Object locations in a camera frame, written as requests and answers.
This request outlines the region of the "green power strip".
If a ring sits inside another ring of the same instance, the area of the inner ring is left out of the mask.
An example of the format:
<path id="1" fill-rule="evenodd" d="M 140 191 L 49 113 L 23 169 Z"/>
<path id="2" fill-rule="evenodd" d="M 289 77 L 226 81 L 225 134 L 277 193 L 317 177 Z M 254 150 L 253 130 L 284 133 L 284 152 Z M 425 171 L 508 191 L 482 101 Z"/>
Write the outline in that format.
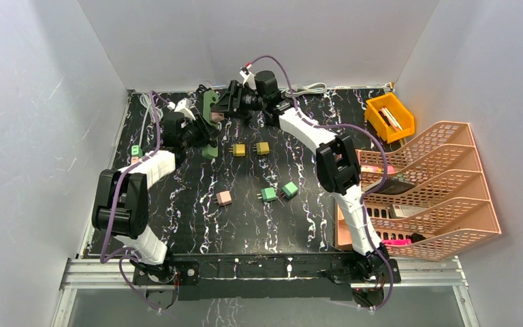
<path id="1" fill-rule="evenodd" d="M 208 132 L 208 141 L 206 146 L 202 148 L 202 156 L 205 159 L 214 159 L 219 154 L 218 149 L 218 135 L 219 127 L 218 123 L 214 123 L 211 118 L 211 108 L 218 101 L 218 96 L 212 89 L 206 89 L 202 95 L 202 116 L 206 122 L 206 128 Z"/>

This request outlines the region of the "yellow plug adapter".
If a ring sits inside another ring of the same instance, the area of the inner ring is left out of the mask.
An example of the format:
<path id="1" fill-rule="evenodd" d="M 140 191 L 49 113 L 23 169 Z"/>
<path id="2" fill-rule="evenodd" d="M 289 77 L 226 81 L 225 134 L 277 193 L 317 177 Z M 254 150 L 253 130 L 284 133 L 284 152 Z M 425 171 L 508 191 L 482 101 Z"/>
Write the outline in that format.
<path id="1" fill-rule="evenodd" d="M 253 146 L 253 150 L 256 155 L 267 155 L 270 152 L 270 146 L 268 142 L 258 142 Z"/>
<path id="2" fill-rule="evenodd" d="M 234 157 L 244 157 L 247 154 L 247 148 L 245 144 L 233 144 L 229 151 Z"/>

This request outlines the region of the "pink usb plug adapter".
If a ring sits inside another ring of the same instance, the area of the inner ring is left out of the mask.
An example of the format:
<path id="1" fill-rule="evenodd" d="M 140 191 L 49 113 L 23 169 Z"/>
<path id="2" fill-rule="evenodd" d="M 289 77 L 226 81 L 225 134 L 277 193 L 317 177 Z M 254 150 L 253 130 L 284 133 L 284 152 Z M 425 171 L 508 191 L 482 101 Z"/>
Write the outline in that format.
<path id="1" fill-rule="evenodd" d="M 229 191 L 220 191 L 215 194 L 215 203 L 218 206 L 227 206 L 232 203 L 232 195 Z"/>

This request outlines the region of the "light green plug adapter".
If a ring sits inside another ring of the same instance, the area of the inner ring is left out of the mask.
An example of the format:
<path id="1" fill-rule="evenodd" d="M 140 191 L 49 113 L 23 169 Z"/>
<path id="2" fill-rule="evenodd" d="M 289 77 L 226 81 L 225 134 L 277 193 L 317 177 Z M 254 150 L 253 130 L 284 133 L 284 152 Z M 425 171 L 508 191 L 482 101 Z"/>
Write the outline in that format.
<path id="1" fill-rule="evenodd" d="M 291 199 L 293 198 L 294 196 L 296 196 L 299 192 L 299 188 L 298 186 L 290 181 L 288 183 L 285 183 L 281 188 L 280 188 L 281 192 L 280 192 L 280 195 L 283 197 L 283 198 L 286 198 L 286 199 Z"/>

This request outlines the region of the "green plug adapter dark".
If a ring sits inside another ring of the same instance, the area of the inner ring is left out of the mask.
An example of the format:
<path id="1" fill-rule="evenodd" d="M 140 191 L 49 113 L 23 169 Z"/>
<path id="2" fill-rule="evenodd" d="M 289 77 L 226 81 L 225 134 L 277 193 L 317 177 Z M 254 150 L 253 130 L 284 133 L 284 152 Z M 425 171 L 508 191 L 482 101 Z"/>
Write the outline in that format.
<path id="1" fill-rule="evenodd" d="M 276 189 L 273 187 L 267 187 L 260 190 L 260 193 L 257 197 L 262 202 L 272 202 L 277 199 Z"/>

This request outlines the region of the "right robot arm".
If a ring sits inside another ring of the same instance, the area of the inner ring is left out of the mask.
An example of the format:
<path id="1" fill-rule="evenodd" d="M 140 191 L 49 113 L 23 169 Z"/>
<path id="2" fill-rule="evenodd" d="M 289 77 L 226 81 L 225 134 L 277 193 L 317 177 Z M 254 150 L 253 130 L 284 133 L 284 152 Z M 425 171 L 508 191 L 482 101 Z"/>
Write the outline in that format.
<path id="1" fill-rule="evenodd" d="M 242 81 L 233 80 L 210 109 L 225 117 L 247 119 L 253 111 L 263 112 L 268 124 L 295 137 L 315 156 L 315 171 L 321 187 L 331 193 L 340 207 L 351 235 L 352 249 L 365 258 L 356 264 L 358 277 L 373 282 L 383 273 L 381 260 L 387 250 L 375 232 L 364 206 L 361 166 L 353 140 L 310 119 L 297 101 L 283 97 L 277 79 L 269 70 L 256 74 L 242 69 Z"/>

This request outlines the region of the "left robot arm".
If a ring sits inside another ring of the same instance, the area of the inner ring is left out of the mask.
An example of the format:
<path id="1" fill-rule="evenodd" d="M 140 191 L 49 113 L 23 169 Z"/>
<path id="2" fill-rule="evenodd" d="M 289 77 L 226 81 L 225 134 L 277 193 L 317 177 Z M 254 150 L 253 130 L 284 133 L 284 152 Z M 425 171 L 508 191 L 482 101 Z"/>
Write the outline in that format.
<path id="1" fill-rule="evenodd" d="M 176 265 L 166 259 L 168 248 L 148 225 L 149 189 L 179 169 L 188 149 L 216 148 L 224 114 L 182 112 L 163 115 L 156 126 L 155 149 L 137 162 L 119 170 L 101 172 L 91 216 L 92 226 L 104 232 L 101 261 L 113 258 L 108 243 L 115 238 L 133 253 L 137 262 L 150 266 L 150 275 L 159 283 L 169 283 Z"/>

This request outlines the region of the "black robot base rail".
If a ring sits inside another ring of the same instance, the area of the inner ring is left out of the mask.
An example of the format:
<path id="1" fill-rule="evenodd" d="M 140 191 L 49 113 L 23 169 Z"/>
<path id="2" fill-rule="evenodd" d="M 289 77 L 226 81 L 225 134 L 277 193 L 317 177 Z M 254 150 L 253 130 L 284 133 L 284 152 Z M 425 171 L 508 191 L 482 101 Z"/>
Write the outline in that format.
<path id="1" fill-rule="evenodd" d="M 147 292 L 174 290 L 179 300 L 329 298 L 374 309 L 402 281 L 395 259 L 352 251 L 175 254 L 159 268 L 133 266 L 134 285 Z"/>

